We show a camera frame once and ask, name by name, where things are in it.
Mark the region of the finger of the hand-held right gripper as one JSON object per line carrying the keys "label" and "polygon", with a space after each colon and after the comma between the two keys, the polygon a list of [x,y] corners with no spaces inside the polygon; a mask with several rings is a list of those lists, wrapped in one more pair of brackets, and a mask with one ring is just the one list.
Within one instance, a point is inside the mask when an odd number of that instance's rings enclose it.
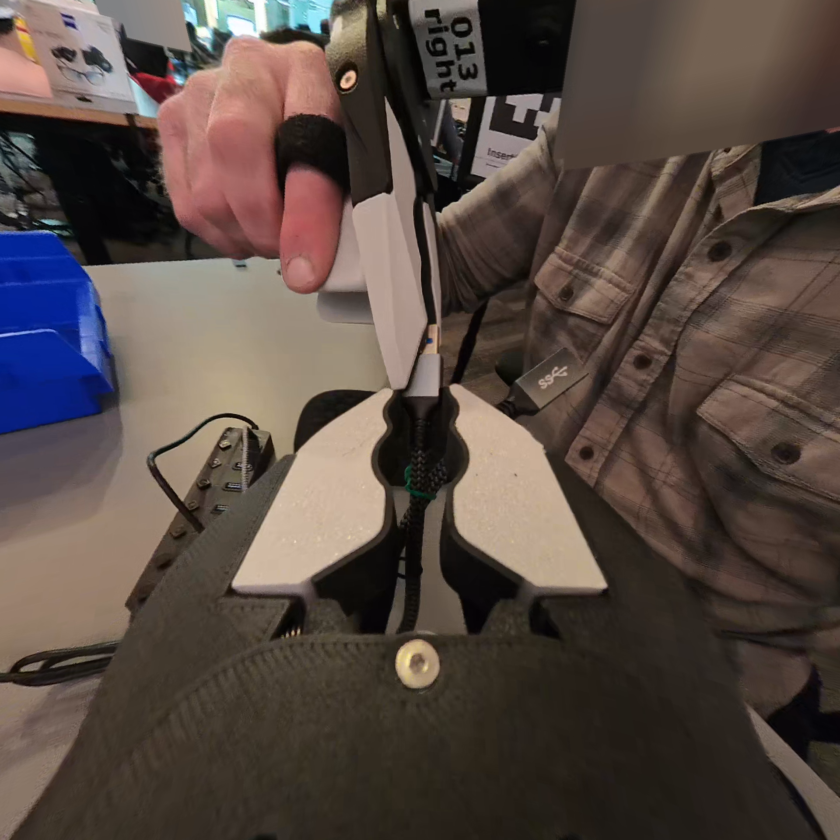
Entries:
{"label": "finger of the hand-held right gripper", "polygon": [[350,172],[352,222],[371,315],[389,386],[409,387],[430,324],[440,320],[437,230],[432,196],[422,195],[402,128],[384,100],[386,185],[355,155]]}

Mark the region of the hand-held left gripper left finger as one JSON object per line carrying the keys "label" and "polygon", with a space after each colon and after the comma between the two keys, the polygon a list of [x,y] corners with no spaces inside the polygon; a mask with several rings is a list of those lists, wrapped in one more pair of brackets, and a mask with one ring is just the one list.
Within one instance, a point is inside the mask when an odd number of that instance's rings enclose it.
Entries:
{"label": "hand-held left gripper left finger", "polygon": [[313,436],[290,462],[250,540],[233,593],[336,602],[360,631],[384,631],[401,532],[380,466],[396,394],[384,388]]}

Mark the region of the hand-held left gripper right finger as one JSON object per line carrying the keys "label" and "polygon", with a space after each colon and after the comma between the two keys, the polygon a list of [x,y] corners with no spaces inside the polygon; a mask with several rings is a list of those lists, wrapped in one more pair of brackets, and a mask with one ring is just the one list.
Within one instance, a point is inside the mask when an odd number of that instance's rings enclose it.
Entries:
{"label": "hand-held left gripper right finger", "polygon": [[509,416],[451,385],[440,568],[468,631],[499,602],[598,596],[607,582],[543,446]]}

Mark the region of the black usb hub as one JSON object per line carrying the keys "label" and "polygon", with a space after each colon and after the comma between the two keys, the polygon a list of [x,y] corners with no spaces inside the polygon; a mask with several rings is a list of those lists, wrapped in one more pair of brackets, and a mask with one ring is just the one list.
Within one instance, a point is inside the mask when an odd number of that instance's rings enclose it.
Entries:
{"label": "black usb hub", "polygon": [[[161,472],[159,458],[183,446],[206,426],[228,421],[185,497],[180,497]],[[152,450],[146,467],[175,509],[175,516],[143,568],[125,606],[132,621],[174,562],[198,536],[238,503],[238,499],[275,463],[270,432],[235,413],[211,415],[174,442]]]}

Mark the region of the blue plastic bin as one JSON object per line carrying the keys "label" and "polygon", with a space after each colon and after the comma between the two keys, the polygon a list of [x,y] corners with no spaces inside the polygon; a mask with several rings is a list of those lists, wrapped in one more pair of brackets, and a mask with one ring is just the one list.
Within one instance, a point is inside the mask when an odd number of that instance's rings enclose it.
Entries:
{"label": "blue plastic bin", "polygon": [[92,279],[52,233],[1,234],[1,433],[95,416],[114,393]]}

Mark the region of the person's right hand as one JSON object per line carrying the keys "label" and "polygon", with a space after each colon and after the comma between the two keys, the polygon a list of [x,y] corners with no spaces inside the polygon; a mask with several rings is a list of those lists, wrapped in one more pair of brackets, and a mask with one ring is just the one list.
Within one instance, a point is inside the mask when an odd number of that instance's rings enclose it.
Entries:
{"label": "person's right hand", "polygon": [[225,257],[278,259],[286,286],[307,295],[329,276],[343,191],[307,164],[279,187],[275,141],[300,113],[340,120],[323,49],[233,38],[220,66],[196,73],[161,106],[164,183],[184,229]]}

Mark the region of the printed tag board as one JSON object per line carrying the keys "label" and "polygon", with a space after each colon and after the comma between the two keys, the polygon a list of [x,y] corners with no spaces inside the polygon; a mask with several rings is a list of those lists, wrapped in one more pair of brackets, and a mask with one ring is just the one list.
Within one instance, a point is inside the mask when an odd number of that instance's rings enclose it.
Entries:
{"label": "printed tag board", "polygon": [[459,164],[462,183],[473,186],[515,159],[560,103],[552,93],[472,98]]}

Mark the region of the black wrist rest pad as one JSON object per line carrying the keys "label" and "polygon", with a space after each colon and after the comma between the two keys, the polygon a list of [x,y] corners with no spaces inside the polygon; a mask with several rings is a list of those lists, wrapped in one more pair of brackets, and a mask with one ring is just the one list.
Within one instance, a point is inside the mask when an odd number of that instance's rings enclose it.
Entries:
{"label": "black wrist rest pad", "polygon": [[297,454],[313,436],[377,393],[339,389],[316,394],[301,410],[291,452]]}

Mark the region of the wooden work table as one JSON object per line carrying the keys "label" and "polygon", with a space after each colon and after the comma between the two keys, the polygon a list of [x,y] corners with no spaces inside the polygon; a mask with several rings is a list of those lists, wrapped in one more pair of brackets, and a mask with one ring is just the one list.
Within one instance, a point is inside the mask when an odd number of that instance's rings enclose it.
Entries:
{"label": "wooden work table", "polygon": [[157,196],[156,124],[133,114],[68,108],[2,95],[2,133],[32,139],[80,252],[115,263],[109,241],[145,244],[168,219]]}

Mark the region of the white cardboard box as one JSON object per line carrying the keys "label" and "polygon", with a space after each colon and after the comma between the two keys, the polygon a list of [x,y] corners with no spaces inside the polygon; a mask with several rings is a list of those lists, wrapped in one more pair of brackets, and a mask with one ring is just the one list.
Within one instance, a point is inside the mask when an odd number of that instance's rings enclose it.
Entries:
{"label": "white cardboard box", "polygon": [[138,113],[117,28],[95,3],[26,1],[19,14],[57,104]]}

